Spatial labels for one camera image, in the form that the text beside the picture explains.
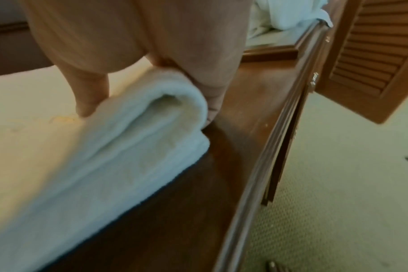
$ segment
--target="beige carpet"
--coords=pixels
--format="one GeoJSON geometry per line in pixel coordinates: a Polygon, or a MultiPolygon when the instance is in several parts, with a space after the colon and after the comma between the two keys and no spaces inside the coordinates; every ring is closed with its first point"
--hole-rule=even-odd
{"type": "Polygon", "coordinates": [[[242,272],[408,272],[408,100],[376,125],[309,96],[273,204],[242,272]]]}

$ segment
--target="louvered door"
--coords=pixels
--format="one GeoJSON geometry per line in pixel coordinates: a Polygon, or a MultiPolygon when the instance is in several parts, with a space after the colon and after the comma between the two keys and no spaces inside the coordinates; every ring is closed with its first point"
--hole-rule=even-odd
{"type": "Polygon", "coordinates": [[[349,0],[316,91],[384,122],[408,97],[408,0],[349,0]]]}

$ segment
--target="white cloth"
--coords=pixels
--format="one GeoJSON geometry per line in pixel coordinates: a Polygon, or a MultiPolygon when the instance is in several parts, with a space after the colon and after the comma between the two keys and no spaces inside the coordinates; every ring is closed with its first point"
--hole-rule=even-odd
{"type": "MultiPolygon", "coordinates": [[[[140,65],[132,77],[151,66],[140,65]]],[[[0,77],[0,119],[20,112],[9,108],[20,100],[22,112],[32,111],[24,101],[35,92],[26,88],[49,86],[42,85],[50,84],[47,78],[56,84],[62,75],[51,67],[0,77]]],[[[42,117],[0,129],[0,272],[31,272],[54,260],[165,186],[209,147],[201,132],[205,99],[178,72],[145,72],[85,120],[48,118],[50,104],[66,105],[61,92],[71,95],[66,84],[58,87],[54,100],[33,97],[46,103],[42,117]]]]}
{"type": "Polygon", "coordinates": [[[330,16],[322,9],[327,0],[255,0],[249,18],[247,38],[275,28],[287,30],[300,22],[320,19],[332,27],[330,16]]]}

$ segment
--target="hand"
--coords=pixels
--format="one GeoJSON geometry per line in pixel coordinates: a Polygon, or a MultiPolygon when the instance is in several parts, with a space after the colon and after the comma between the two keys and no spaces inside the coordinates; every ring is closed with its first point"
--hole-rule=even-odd
{"type": "Polygon", "coordinates": [[[86,117],[109,96],[107,73],[143,56],[182,70],[219,112],[238,68],[252,0],[20,0],[30,29],[86,117]]]}

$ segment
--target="wooden door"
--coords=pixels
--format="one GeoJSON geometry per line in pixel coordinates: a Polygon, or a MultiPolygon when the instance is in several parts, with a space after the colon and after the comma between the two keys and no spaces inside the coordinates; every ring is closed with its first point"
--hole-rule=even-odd
{"type": "Polygon", "coordinates": [[[408,97],[408,0],[348,0],[316,92],[383,123],[408,97]]]}

